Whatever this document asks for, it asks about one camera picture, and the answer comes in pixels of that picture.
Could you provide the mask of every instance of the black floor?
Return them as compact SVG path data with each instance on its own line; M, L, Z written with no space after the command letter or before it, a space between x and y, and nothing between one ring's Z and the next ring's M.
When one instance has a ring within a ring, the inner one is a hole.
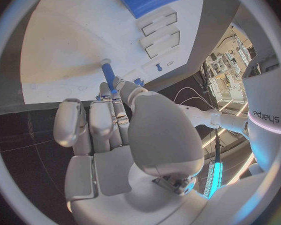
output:
M192 77L160 93L174 100L177 92L184 87L194 88L207 98ZM195 96L197 97L193 91L184 89L178 95L176 103ZM196 98L184 104L201 110L209 109L208 105ZM35 110L0 115L0 151L14 181L40 211L57 224L75 225L64 195L66 170L74 153L71 148L61 147L53 140L56 111L57 109ZM210 132L206 126L198 126L197 130L201 138ZM0 224L24 224L1 195Z

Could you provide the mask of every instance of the small blue knob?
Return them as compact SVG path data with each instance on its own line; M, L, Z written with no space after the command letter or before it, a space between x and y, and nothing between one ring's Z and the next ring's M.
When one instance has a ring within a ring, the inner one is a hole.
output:
M144 80L141 80L140 78L135 79L135 80L134 80L134 83L135 83L136 85L141 86L141 87L143 87L143 86L145 85L145 81L144 81Z
M160 63L158 63L158 64L156 65L156 67L157 67L158 72L161 72L161 71L163 70L163 68L161 67L161 64L160 64Z

